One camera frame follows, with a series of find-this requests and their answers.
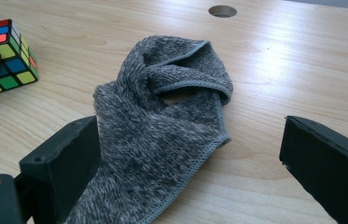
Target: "table hole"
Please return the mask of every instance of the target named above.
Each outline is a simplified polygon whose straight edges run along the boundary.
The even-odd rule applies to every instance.
[[[228,18],[237,15],[237,10],[229,6],[214,6],[209,8],[209,14],[219,17]]]

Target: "black clamp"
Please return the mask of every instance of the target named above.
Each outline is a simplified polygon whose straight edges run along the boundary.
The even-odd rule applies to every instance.
[[[64,222],[100,161],[96,117],[67,124],[20,161],[16,178],[0,175],[0,223]]]
[[[280,160],[340,224],[348,224],[348,138],[323,124],[288,116]]]

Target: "wooden table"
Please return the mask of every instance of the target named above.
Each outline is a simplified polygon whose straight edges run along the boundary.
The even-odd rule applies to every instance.
[[[236,8],[211,16],[215,5]],[[285,116],[348,136],[348,9],[276,0],[0,1],[27,39],[40,80],[0,93],[0,174],[68,122],[94,114],[149,35],[211,40],[234,84],[218,149],[156,223],[335,223],[278,160]]]

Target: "table surface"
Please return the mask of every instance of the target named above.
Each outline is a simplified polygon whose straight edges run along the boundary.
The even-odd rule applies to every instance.
[[[236,8],[217,18],[215,5]],[[155,223],[335,223],[278,159],[285,116],[348,136],[348,9],[275,0],[10,0],[40,80],[0,93],[0,174],[68,122],[94,114],[97,85],[115,80],[150,35],[212,42],[234,84],[224,107],[231,142]]]

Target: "gray fleece towel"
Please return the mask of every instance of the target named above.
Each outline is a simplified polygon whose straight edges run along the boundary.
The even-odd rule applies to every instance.
[[[168,105],[166,92],[188,90]],[[232,83],[208,41],[151,36],[96,88],[102,163],[66,223],[149,223],[229,140]]]

